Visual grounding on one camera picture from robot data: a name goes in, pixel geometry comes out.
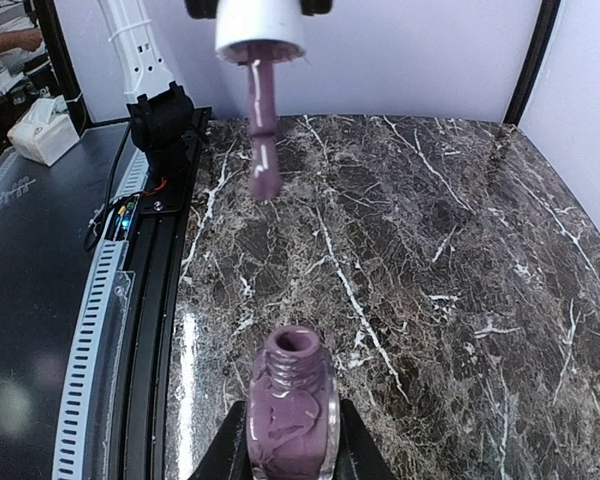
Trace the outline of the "purple nail polish bottle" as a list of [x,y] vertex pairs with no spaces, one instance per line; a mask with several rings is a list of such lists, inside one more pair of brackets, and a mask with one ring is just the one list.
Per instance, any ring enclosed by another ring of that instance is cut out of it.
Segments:
[[332,479],[340,404],[331,353],[303,326],[273,331],[252,366],[246,440],[256,479]]

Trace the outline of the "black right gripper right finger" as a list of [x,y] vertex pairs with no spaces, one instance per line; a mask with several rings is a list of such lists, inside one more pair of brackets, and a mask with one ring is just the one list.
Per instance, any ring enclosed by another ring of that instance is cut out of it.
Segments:
[[340,415],[337,478],[395,480],[351,400],[341,401]]

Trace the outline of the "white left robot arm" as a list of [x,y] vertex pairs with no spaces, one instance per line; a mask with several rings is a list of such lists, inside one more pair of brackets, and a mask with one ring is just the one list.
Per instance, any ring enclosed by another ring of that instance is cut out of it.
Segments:
[[[183,135],[192,128],[194,105],[166,63],[142,1],[98,3],[124,74],[124,95],[134,146],[153,177],[169,176],[185,162]],[[215,52],[245,65],[254,43],[273,48],[273,60],[302,57],[302,18],[326,15],[331,1],[187,1],[193,19],[214,20]]]

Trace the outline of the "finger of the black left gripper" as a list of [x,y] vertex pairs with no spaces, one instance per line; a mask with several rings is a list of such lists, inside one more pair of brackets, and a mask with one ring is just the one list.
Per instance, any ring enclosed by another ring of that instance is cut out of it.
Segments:
[[192,19],[215,19],[219,0],[185,0],[184,4]]
[[333,0],[302,0],[303,14],[328,14],[333,7]]

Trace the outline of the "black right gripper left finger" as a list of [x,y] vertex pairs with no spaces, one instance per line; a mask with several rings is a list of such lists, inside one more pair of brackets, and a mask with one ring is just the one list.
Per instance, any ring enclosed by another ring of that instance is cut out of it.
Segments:
[[209,448],[190,480],[244,480],[248,478],[245,434],[246,402],[229,409]]

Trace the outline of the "white nail polish brush cap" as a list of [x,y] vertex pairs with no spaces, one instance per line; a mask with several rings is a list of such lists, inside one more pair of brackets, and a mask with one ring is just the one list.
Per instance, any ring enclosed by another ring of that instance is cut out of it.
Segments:
[[252,147],[250,188],[257,200],[281,191],[275,134],[275,66],[305,54],[299,1],[221,1],[216,16],[216,55],[245,68]]

